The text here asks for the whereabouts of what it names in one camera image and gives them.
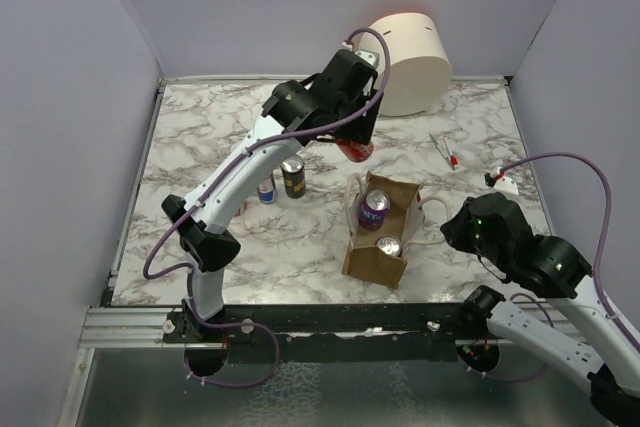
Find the brown canvas bag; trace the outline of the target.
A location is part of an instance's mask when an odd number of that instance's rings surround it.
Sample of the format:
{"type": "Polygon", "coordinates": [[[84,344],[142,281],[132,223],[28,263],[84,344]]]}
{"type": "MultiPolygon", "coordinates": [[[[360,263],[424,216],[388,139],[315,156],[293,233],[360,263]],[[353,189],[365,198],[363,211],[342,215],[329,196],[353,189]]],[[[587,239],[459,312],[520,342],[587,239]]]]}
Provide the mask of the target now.
{"type": "Polygon", "coordinates": [[[343,196],[348,246],[341,273],[352,278],[398,287],[408,265],[407,252],[414,245],[437,245],[439,236],[419,240],[416,234],[427,225],[423,206],[436,202],[446,220],[452,208],[439,196],[424,196],[418,183],[401,182],[371,172],[351,175],[343,196]]]}

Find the black and gold can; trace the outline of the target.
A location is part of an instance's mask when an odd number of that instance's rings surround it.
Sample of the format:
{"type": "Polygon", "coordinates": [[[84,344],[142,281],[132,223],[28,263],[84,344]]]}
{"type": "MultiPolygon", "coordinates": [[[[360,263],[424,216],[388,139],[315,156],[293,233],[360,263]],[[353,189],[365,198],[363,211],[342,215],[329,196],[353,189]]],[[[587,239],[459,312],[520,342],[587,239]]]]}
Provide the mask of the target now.
{"type": "Polygon", "coordinates": [[[281,172],[286,195],[298,199],[306,193],[306,177],[304,160],[293,155],[281,163],[281,172]]]}

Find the blue and silver can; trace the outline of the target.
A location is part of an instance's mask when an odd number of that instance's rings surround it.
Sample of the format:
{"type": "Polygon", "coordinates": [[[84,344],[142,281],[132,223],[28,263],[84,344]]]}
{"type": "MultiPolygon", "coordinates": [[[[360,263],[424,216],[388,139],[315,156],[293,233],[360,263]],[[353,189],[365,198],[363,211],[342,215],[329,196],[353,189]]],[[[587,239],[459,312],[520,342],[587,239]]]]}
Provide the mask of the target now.
{"type": "Polygon", "coordinates": [[[272,204],[277,200],[277,189],[274,175],[270,174],[257,187],[257,196],[261,203],[272,204]]]}

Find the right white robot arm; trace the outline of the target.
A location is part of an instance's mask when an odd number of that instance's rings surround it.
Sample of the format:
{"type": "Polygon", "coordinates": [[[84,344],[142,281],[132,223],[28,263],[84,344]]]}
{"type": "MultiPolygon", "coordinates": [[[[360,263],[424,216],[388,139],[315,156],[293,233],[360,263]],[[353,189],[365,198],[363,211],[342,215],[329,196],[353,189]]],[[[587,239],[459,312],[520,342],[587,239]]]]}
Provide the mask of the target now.
{"type": "Polygon", "coordinates": [[[501,193],[467,198],[441,232],[453,249],[489,261],[507,281],[545,300],[584,340],[484,285],[461,304],[459,325],[467,336],[492,334],[527,349],[587,392],[611,423],[638,425],[639,333],[598,291],[594,270],[571,243],[533,233],[520,206],[501,193]]]}

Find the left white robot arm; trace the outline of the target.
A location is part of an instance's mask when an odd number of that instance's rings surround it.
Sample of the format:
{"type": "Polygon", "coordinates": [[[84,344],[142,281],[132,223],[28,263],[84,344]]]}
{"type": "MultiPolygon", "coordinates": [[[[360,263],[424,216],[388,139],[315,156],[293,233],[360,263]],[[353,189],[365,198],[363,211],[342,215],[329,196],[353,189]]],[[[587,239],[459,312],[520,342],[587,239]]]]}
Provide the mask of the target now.
{"type": "Polygon", "coordinates": [[[389,54],[339,50],[320,73],[278,84],[252,130],[198,188],[169,195],[162,209],[194,260],[187,282],[186,329],[206,342],[220,332],[224,269],[238,255],[228,227],[241,204],[273,171],[320,136],[367,144],[388,75],[377,65],[389,54]]]}

